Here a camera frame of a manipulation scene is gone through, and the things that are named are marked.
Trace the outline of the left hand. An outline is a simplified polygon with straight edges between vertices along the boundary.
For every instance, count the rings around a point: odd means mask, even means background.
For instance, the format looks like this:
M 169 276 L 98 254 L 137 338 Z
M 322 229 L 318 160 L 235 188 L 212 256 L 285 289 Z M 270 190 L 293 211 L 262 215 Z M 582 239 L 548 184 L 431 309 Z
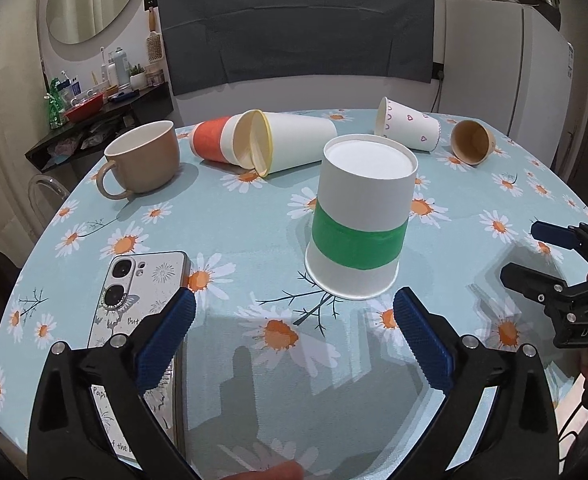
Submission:
M 293 460 L 259 471 L 246 471 L 225 477 L 224 480 L 303 480 L 303 467 Z

